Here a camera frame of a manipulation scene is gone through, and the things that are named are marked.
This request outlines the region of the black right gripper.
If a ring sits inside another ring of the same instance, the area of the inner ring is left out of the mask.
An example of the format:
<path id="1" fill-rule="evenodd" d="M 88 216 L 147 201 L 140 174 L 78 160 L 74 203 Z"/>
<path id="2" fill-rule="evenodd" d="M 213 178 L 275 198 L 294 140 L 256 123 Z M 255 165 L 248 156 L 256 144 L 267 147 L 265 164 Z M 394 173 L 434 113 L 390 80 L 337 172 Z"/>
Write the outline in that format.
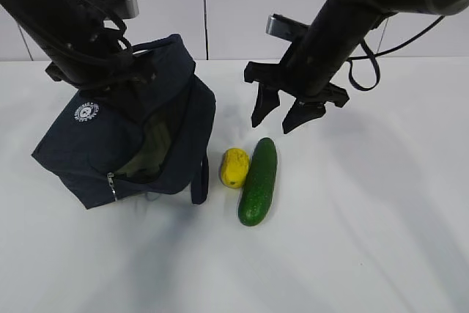
<path id="1" fill-rule="evenodd" d="M 348 101 L 347 91 L 328 83 L 316 94 L 304 93 L 287 82 L 279 64 L 249 62 L 244 70 L 245 82 L 257 82 L 256 103 L 251 115 L 251 125 L 256 128 L 275 108 L 280 106 L 278 92 L 286 92 L 296 99 L 282 122 L 284 133 L 325 115 L 326 103 L 342 108 Z"/>

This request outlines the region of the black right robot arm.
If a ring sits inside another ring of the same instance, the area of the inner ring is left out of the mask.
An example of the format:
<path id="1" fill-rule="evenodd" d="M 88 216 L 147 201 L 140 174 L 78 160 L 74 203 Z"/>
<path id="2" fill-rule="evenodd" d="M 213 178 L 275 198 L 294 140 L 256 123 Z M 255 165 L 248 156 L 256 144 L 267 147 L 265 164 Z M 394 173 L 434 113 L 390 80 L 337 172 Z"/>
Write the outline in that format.
<path id="1" fill-rule="evenodd" d="M 332 83 L 352 53 L 362 48 L 371 62 L 377 54 L 366 44 L 366 35 L 385 19 L 399 13 L 434 15 L 438 21 L 468 7 L 468 0 L 326 0 L 316 18 L 304 24 L 283 15 L 269 17 L 266 32 L 289 42 L 280 62 L 249 62 L 244 71 L 248 83 L 257 83 L 258 93 L 251 124 L 259 125 L 280 104 L 279 92 L 295 99 L 282 122 L 289 133 L 313 119 L 323 117 L 326 104 L 344 106 L 349 96 Z"/>

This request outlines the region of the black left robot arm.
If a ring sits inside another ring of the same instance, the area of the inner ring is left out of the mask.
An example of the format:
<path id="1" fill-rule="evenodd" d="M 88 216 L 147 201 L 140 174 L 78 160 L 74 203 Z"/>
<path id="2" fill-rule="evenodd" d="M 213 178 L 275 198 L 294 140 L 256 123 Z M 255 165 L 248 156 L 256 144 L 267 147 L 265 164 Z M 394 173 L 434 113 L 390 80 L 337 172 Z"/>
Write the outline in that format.
<path id="1" fill-rule="evenodd" d="M 142 105 L 147 79 L 125 37 L 137 0 L 1 0 L 51 59 L 46 72 L 90 97 L 123 108 Z"/>

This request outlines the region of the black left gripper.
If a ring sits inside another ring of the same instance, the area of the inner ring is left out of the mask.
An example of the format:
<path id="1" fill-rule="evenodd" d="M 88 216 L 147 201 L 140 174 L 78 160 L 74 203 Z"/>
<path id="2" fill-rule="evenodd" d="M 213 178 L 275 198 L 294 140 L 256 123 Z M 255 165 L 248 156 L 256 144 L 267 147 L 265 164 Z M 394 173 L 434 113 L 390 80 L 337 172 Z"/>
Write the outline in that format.
<path id="1" fill-rule="evenodd" d="M 61 81 L 75 88 L 70 103 L 102 103 L 112 108 L 141 108 L 141 95 L 158 77 L 153 52 L 133 57 L 124 68 L 100 67 L 79 62 L 52 48 L 46 50 L 51 63 L 45 72 L 54 81 Z"/>

